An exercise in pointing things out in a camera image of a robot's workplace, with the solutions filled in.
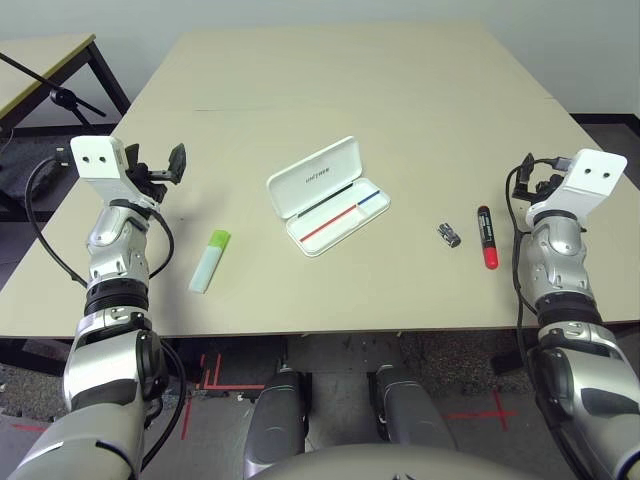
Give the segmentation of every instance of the black tripod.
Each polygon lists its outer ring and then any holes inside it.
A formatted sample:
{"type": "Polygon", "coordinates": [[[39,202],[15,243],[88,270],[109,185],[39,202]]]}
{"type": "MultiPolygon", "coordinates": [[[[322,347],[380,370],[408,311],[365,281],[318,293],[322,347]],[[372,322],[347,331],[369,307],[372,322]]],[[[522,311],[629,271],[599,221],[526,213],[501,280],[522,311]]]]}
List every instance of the black tripod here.
{"type": "Polygon", "coordinates": [[[91,132],[94,131],[94,128],[91,125],[91,123],[89,123],[89,121],[85,118],[85,116],[80,112],[80,110],[78,110],[78,105],[82,105],[83,107],[91,110],[95,114],[100,115],[101,117],[107,116],[107,114],[104,113],[102,110],[99,110],[93,105],[78,98],[75,95],[75,93],[73,93],[71,90],[67,88],[62,88],[60,85],[56,85],[52,81],[38,75],[33,70],[28,69],[21,63],[16,62],[14,59],[7,57],[4,53],[1,53],[1,52],[0,52],[0,60],[20,70],[22,73],[29,75],[31,78],[39,81],[40,83],[51,87],[51,92],[49,92],[49,98],[51,99],[51,101],[56,105],[64,108],[65,110],[69,110],[71,113],[73,113],[76,116],[76,118],[80,120],[80,123],[82,123],[82,125],[87,127],[91,132]]]}

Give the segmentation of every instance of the black marker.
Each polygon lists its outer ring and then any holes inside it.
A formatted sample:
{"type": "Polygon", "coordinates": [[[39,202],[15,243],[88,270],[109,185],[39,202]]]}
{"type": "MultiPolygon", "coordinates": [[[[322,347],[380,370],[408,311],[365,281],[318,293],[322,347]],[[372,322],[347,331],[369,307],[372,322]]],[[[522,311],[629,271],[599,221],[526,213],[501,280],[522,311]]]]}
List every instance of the black marker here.
{"type": "Polygon", "coordinates": [[[484,264],[487,268],[495,270],[498,268],[498,250],[496,249],[496,239],[493,235],[493,223],[489,207],[478,208],[478,226],[480,227],[480,241],[482,242],[482,254],[484,264]]]}

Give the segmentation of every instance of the black stripe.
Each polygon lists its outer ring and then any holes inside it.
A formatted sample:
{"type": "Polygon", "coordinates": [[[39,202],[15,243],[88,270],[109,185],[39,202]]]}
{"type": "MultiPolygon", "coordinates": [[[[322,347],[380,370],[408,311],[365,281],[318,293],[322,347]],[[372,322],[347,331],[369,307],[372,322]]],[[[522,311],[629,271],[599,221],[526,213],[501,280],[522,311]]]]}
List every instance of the black stripe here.
{"type": "Polygon", "coordinates": [[[307,213],[309,213],[311,210],[313,210],[316,207],[319,207],[320,205],[322,205],[324,202],[327,202],[329,200],[331,200],[333,197],[340,195],[342,192],[344,192],[345,190],[350,189],[351,187],[353,187],[353,183],[350,183],[349,185],[347,185],[346,187],[342,187],[340,190],[338,190],[335,193],[332,193],[331,195],[329,195],[327,198],[325,198],[324,200],[319,201],[318,203],[316,203],[315,205],[312,205],[311,207],[307,208],[304,212],[299,213],[298,214],[298,218],[302,217],[303,215],[306,215],[307,213]]]}

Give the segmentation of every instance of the red tape mark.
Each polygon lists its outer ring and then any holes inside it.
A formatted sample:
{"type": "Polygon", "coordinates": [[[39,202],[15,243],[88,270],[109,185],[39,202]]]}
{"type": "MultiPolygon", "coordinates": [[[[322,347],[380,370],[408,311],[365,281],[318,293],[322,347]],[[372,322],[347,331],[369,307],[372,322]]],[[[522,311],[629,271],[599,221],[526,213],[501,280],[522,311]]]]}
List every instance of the red tape mark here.
{"type": "Polygon", "coordinates": [[[507,416],[504,415],[504,409],[502,408],[502,401],[500,400],[500,393],[497,390],[493,391],[493,399],[496,401],[496,407],[500,413],[500,424],[502,425],[502,431],[509,431],[509,425],[507,425],[507,416]]]}
{"type": "Polygon", "coordinates": [[[219,353],[216,359],[216,369],[213,372],[213,383],[209,384],[211,370],[207,369],[204,376],[203,390],[263,390],[264,385],[218,385],[218,377],[220,376],[220,368],[222,365],[222,355],[219,353]]]}
{"type": "Polygon", "coordinates": [[[191,397],[187,400],[187,409],[184,412],[184,420],[182,422],[182,435],[180,435],[180,440],[184,440],[187,438],[187,430],[189,430],[189,417],[191,415],[191,397]]]}
{"type": "Polygon", "coordinates": [[[471,418],[514,417],[517,414],[518,412],[504,410],[502,412],[488,411],[477,413],[450,413],[449,415],[445,415],[444,418],[446,418],[447,420],[467,420],[471,418]]]}
{"type": "Polygon", "coordinates": [[[16,430],[22,430],[23,432],[44,432],[45,427],[38,427],[36,425],[20,425],[18,423],[12,423],[11,426],[16,430]]]}

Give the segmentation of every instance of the table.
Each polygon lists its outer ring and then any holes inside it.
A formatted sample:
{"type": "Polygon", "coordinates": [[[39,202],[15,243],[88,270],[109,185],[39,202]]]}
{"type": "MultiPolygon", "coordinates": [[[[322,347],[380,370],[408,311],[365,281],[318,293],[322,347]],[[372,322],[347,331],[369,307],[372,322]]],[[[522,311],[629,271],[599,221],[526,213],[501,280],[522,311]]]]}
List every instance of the table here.
{"type": "MultiPolygon", "coordinates": [[[[84,65],[89,65],[105,92],[121,115],[131,105],[127,95],[102,57],[91,33],[65,34],[46,37],[0,41],[0,52],[22,63],[41,76],[60,85],[84,65]]],[[[20,123],[48,96],[51,88],[23,72],[0,61],[0,134],[20,123]]],[[[0,191],[2,221],[20,221],[26,213],[20,203],[0,191]]],[[[39,220],[48,220],[40,215],[39,220]]]]}
{"type": "MultiPolygon", "coordinates": [[[[162,205],[176,254],[150,283],[154,329],[166,336],[513,327],[506,173],[529,151],[597,148],[507,50],[467,23],[189,33],[114,135],[139,142],[154,169],[174,145],[186,146],[182,184],[162,205]],[[359,140],[365,175],[391,208],[310,259],[286,235],[265,181],[347,135],[359,140]],[[495,224],[495,271],[479,245],[482,204],[495,224]],[[458,248],[436,233],[443,221],[462,237],[458,248]],[[232,238],[208,292],[190,293],[214,229],[232,238]]],[[[584,236],[608,321],[640,317],[638,200],[622,178],[584,236]]],[[[45,229],[76,269],[87,268],[84,240],[100,208],[78,182],[45,229]]],[[[152,268],[166,248],[154,225],[152,268]]],[[[84,293],[36,244],[0,293],[0,334],[71,336],[84,293]]]]}

